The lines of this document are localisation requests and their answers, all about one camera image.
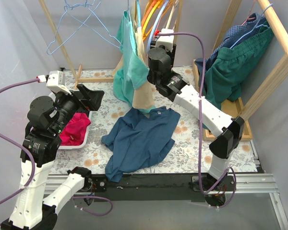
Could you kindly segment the magenta t shirt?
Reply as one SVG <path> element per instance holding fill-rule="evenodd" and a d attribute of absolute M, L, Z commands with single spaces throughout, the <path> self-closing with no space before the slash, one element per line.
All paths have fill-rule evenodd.
<path fill-rule="evenodd" d="M 68 122 L 60 138 L 62 146 L 80 146 L 84 142 L 87 127 L 91 124 L 85 113 L 76 113 Z"/>

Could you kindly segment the navy blue t shirt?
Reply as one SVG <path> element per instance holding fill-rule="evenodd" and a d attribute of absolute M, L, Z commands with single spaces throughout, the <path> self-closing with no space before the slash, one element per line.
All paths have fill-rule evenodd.
<path fill-rule="evenodd" d="M 132 108 L 119 118 L 101 138 L 113 153 L 105 167 L 108 180 L 118 183 L 124 173 L 162 162 L 175 143 L 172 135 L 179 119 L 178 112 L 164 106 L 152 109 L 149 116 Z"/>

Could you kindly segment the beige plastic hanger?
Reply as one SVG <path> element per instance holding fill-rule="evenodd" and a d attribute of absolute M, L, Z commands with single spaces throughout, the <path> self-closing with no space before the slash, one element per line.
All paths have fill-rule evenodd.
<path fill-rule="evenodd" d="M 180 2 L 180 0 L 173 1 L 172 8 L 171 8 L 171 11 L 170 11 L 170 14 L 169 14 L 166 26 L 165 26 L 166 29 L 168 29 L 170 26 L 174 11 L 175 11 L 176 7 L 178 6 L 179 2 Z"/>

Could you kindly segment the light blue wire hanger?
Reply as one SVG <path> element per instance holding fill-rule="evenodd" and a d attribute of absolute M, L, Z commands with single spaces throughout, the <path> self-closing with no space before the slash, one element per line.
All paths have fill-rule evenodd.
<path fill-rule="evenodd" d="M 94 32 L 112 46 L 116 48 L 121 47 L 121 42 L 116 38 L 115 35 L 110 33 L 110 30 L 106 27 L 106 25 L 96 13 L 96 10 L 100 6 L 101 2 L 101 0 L 76 0 L 75 2 L 72 0 L 64 1 L 64 14 L 67 14 L 74 21 L 79 23 L 76 30 L 64 42 L 67 42 L 78 31 L 80 31 L 82 28 L 85 28 Z M 74 15 L 77 10 L 84 10 L 84 19 L 80 19 L 80 17 L 76 17 Z"/>
<path fill-rule="evenodd" d="M 89 28 L 90 21 L 101 2 L 100 0 L 65 0 L 54 38 L 48 44 L 46 53 L 53 55 L 81 29 Z"/>

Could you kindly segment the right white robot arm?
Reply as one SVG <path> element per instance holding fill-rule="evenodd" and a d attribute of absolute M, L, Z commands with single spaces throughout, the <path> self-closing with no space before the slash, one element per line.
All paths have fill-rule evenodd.
<path fill-rule="evenodd" d="M 176 45 L 168 47 L 156 41 L 151 43 L 147 53 L 147 79 L 162 96 L 194 115 L 215 136 L 209 145 L 213 154 L 211 166 L 205 177 L 199 177 L 198 184 L 206 192 L 218 190 L 225 185 L 232 151 L 241 140 L 245 121 L 216 108 L 188 80 L 172 70 L 175 50 Z"/>

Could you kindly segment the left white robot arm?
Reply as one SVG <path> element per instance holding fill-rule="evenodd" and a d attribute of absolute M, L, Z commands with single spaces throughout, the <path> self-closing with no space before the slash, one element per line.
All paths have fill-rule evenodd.
<path fill-rule="evenodd" d="M 92 188 L 91 171 L 75 167 L 68 171 L 63 184 L 44 197 L 47 178 L 62 143 L 61 132 L 76 113 L 89 115 L 97 111 L 105 94 L 83 84 L 77 87 L 70 93 L 55 93 L 55 99 L 40 96 L 31 102 L 21 151 L 21 192 L 12 214 L 1 223 L 2 230 L 51 230 L 73 195 Z"/>

